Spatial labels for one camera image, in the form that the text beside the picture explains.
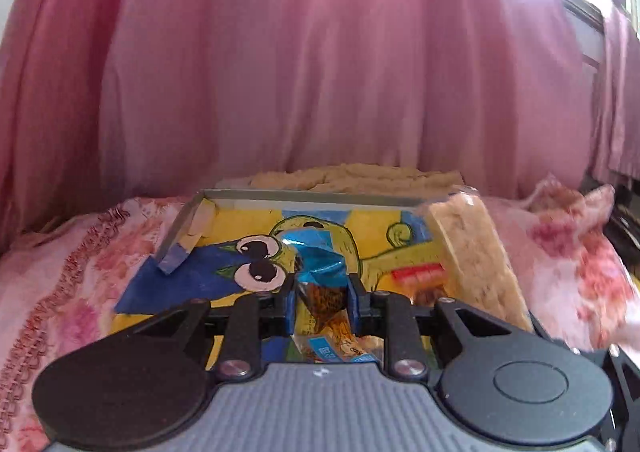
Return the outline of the brown nut snack packet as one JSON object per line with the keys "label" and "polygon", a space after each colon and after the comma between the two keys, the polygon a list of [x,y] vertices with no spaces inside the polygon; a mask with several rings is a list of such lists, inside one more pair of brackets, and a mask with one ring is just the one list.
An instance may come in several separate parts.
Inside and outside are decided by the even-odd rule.
{"label": "brown nut snack packet", "polygon": [[390,275],[390,289],[417,306],[433,306],[446,295],[445,285],[446,273],[437,263],[396,269]]}

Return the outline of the pink floral bed sheet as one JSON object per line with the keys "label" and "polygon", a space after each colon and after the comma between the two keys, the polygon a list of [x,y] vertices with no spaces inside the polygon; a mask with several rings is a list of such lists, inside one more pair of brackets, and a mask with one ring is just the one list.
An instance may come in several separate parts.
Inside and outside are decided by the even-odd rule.
{"label": "pink floral bed sheet", "polygon": [[[639,348],[639,287],[613,259],[600,221],[614,195],[548,177],[523,201],[486,200],[527,305],[570,345]],[[52,360],[139,322],[122,305],[130,282],[178,216],[175,198],[135,198],[53,231],[23,235],[1,261],[1,446],[47,443],[30,394]],[[314,209],[345,244],[370,289],[416,279],[436,254],[423,219],[401,209]]]}

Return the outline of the rice cracker bar packet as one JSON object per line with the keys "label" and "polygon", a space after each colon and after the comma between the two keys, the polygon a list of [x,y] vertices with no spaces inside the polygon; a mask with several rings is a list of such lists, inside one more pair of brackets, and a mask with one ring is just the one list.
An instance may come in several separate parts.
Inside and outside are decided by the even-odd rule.
{"label": "rice cracker bar packet", "polygon": [[532,318],[518,278],[484,201],[458,192],[419,209],[442,267],[445,291],[476,309],[531,332]]}

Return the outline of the colourful cartoon drawing paper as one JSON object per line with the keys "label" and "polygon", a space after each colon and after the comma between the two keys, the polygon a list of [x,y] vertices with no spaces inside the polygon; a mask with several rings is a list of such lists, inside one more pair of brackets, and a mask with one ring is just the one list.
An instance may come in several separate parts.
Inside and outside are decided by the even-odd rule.
{"label": "colourful cartoon drawing paper", "polygon": [[422,218],[405,209],[223,209],[205,200],[188,231],[148,258],[115,307],[113,331],[192,298],[231,306],[296,280],[295,330],[262,343],[267,361],[372,362],[383,342],[352,334],[347,279],[429,306],[445,272]]}

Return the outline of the blue orange snack packet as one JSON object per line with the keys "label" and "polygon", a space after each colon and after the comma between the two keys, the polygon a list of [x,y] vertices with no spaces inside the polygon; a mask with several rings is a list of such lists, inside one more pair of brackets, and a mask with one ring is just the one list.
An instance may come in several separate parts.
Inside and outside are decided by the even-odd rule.
{"label": "blue orange snack packet", "polygon": [[380,342],[352,333],[347,261],[331,231],[294,228],[284,231],[280,239],[296,257],[300,304],[292,341],[300,357],[314,363],[380,362]]}

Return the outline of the grey cardboard tray box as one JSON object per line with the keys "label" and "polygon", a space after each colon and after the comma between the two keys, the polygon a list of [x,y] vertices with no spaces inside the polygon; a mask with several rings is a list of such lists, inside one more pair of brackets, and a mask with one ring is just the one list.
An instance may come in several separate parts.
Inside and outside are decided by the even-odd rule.
{"label": "grey cardboard tray box", "polygon": [[166,275],[177,269],[212,225],[218,209],[274,209],[285,213],[331,213],[337,220],[356,211],[408,211],[423,203],[444,202],[457,193],[477,195],[470,186],[453,186],[426,199],[392,195],[212,188],[198,191],[178,212],[154,255],[155,264]]}

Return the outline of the pink curtain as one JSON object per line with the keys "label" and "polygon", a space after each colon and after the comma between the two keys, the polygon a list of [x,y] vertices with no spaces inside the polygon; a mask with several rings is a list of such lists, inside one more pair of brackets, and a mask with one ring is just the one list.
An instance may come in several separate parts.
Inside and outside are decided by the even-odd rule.
{"label": "pink curtain", "polygon": [[505,198],[639,175],[639,40],[600,92],[561,0],[14,0],[1,242],[221,178],[373,163]]}

